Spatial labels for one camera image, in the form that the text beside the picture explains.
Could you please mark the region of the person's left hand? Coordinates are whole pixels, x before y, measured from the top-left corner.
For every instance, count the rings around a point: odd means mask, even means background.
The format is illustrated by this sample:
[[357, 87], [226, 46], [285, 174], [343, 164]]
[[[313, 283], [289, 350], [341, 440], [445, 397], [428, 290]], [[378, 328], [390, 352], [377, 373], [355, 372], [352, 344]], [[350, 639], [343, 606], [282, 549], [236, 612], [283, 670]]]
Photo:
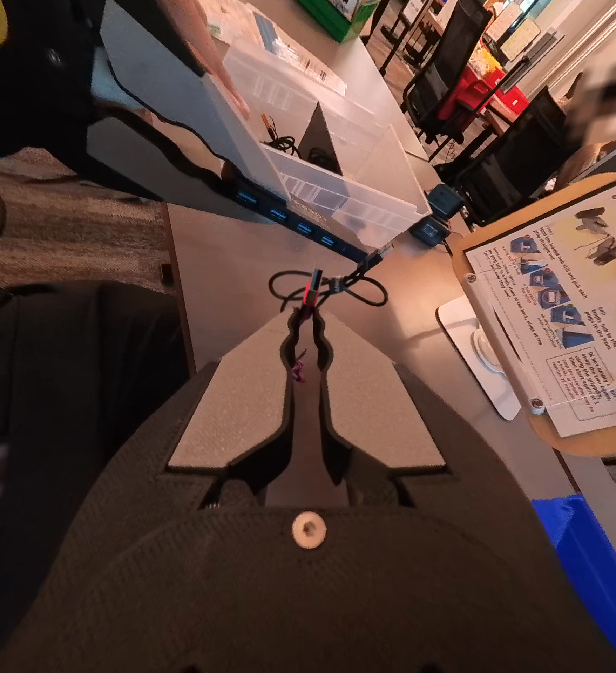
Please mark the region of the person's left hand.
[[158, 1], [158, 4], [194, 57], [207, 72], [221, 81], [243, 118], [249, 120], [249, 107], [236, 90], [224, 66], [211, 36], [208, 17], [201, 3], [199, 1]]

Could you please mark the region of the white stand base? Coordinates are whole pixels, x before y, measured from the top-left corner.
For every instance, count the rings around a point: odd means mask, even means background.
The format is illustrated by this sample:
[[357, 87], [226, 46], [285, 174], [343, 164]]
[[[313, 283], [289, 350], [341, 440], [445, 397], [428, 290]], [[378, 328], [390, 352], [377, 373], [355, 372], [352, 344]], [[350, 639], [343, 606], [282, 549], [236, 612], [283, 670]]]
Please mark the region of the white stand base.
[[436, 316], [497, 414], [512, 421], [521, 409], [513, 387], [466, 295], [438, 307]]

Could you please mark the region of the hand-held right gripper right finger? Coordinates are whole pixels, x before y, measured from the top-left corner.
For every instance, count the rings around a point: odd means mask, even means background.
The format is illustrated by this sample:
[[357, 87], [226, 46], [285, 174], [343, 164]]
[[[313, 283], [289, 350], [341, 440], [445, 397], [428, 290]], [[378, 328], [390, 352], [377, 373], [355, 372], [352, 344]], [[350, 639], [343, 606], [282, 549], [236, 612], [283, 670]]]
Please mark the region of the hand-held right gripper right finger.
[[341, 320], [312, 318], [322, 456], [334, 483], [441, 473], [447, 467], [396, 365]]

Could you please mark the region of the thin black cable orange plugs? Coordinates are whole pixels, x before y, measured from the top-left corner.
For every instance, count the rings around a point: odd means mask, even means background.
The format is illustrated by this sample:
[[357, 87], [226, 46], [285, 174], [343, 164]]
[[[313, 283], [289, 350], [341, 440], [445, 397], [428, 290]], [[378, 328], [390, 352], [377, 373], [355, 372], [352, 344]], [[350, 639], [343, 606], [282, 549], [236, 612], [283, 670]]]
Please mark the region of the thin black cable orange plugs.
[[261, 117], [270, 138], [269, 140], [262, 141], [262, 144], [285, 154], [296, 156], [298, 159], [302, 159], [295, 138], [290, 135], [280, 135], [272, 116], [262, 113]]

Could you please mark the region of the barcode paper sheet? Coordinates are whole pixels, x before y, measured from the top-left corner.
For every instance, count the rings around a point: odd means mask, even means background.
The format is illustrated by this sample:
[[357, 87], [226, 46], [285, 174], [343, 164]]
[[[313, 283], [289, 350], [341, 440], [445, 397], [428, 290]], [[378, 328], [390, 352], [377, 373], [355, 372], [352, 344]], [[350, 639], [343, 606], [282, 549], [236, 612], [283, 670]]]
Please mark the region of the barcode paper sheet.
[[307, 78], [320, 83], [320, 85], [341, 96], [346, 95], [347, 84], [345, 81], [329, 66], [291, 38], [275, 22], [284, 48], [279, 56], [267, 52], [262, 45], [262, 39], [251, 10], [256, 9], [258, 12], [262, 12], [252, 4], [243, 1], [201, 1], [200, 3], [208, 17], [210, 33], [214, 39], [228, 46], [254, 46], [275, 59], [283, 61]]

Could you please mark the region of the translucent plastic storage bin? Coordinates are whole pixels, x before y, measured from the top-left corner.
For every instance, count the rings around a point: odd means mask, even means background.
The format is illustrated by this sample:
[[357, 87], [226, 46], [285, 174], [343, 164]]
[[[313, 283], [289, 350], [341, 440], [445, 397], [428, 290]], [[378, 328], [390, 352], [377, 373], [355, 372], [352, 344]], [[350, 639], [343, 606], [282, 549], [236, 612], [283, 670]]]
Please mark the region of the translucent plastic storage bin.
[[394, 128], [367, 108], [252, 47], [229, 46], [224, 57], [250, 111], [257, 140], [269, 140], [261, 114], [296, 145], [315, 106], [324, 110], [343, 176], [265, 145], [290, 194], [336, 219], [367, 246], [379, 248], [430, 213]]

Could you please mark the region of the grey usb hub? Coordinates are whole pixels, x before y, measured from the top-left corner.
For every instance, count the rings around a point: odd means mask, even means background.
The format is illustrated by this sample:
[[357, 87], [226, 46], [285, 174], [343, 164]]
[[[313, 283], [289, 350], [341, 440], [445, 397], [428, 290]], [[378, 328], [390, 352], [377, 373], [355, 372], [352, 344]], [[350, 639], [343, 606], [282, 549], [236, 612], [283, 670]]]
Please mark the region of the grey usb hub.
[[228, 160], [223, 164], [222, 182], [226, 196], [248, 212], [282, 225], [358, 265], [379, 252], [379, 248], [365, 245], [346, 226], [301, 199], [290, 195], [285, 202], [272, 195], [266, 188], [244, 177]]

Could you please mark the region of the black charging case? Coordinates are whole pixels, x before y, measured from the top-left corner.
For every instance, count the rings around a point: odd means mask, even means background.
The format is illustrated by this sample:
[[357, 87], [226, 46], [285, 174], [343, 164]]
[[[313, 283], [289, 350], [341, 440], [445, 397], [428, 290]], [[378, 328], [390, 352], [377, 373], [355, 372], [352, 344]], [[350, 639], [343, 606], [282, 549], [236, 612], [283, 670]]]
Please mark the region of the black charging case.
[[430, 213], [414, 223], [409, 233], [430, 248], [439, 245], [448, 248], [447, 239], [453, 232], [449, 221], [463, 210], [465, 201], [454, 188], [442, 182], [427, 192], [426, 197]]

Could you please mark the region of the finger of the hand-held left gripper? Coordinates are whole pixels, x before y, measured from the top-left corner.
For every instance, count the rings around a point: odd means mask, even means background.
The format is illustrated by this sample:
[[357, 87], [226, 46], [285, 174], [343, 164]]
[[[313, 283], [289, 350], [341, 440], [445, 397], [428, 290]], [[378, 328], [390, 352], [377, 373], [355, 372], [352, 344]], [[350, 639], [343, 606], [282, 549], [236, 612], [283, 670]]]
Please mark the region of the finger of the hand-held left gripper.
[[161, 11], [105, 1], [99, 35], [110, 73], [128, 97], [198, 136], [247, 181], [283, 203], [290, 194], [226, 88], [181, 43]]
[[88, 128], [88, 154], [168, 204], [242, 222], [270, 222], [220, 194], [201, 177], [175, 167], [148, 139], [120, 120], [102, 120]]

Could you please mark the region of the black office chair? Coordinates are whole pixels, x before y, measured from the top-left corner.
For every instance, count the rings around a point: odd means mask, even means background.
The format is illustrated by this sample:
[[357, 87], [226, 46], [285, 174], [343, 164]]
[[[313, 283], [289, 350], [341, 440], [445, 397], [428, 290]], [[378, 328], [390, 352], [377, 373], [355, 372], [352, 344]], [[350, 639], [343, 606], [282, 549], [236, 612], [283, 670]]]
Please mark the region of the black office chair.
[[453, 95], [492, 13], [480, 1], [458, 1], [428, 63], [406, 85], [401, 111], [408, 113], [418, 138], [463, 141], [475, 117], [473, 106]]
[[544, 87], [453, 181], [467, 226], [486, 226], [532, 203], [580, 147], [566, 130], [565, 109]]

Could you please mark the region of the blue plastic storage bin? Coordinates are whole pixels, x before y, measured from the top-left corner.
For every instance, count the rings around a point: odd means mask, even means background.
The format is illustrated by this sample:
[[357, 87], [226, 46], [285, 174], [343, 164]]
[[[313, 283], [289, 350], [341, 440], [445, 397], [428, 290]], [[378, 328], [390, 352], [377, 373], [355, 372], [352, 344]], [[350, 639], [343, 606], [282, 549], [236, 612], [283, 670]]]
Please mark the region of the blue plastic storage bin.
[[531, 501], [575, 591], [616, 649], [616, 550], [582, 495]]

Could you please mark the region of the green storage bin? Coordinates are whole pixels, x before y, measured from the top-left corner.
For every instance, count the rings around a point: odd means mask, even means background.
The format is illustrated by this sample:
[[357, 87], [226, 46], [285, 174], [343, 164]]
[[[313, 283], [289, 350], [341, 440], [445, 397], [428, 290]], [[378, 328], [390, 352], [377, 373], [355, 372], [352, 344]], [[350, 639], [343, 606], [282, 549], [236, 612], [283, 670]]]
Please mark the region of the green storage bin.
[[360, 36], [380, 1], [297, 1], [339, 44]]

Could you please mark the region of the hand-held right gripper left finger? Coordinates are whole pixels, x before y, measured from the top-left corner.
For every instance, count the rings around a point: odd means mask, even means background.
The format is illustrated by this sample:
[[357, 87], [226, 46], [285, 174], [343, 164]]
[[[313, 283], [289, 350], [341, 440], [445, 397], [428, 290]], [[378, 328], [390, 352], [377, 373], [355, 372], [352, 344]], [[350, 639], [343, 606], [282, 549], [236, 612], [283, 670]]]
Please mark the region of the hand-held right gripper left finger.
[[200, 396], [170, 469], [285, 469], [292, 454], [292, 364], [285, 310], [223, 358]]

